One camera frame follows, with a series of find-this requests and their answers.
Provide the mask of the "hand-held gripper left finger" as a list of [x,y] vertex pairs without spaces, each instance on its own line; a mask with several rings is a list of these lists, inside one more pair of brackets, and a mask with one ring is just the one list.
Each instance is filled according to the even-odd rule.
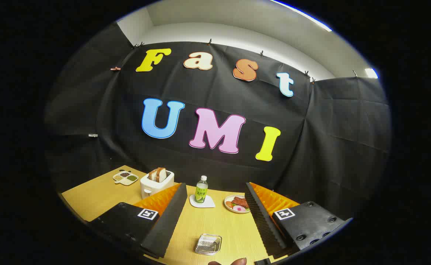
[[133,205],[120,202],[89,226],[125,252],[163,258],[187,196],[179,183]]

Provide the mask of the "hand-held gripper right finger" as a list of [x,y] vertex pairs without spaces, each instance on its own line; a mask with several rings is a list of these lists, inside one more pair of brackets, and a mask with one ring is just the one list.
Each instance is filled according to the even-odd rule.
[[313,250],[349,225],[318,203],[296,203],[261,185],[246,183],[245,198],[268,255],[294,258]]

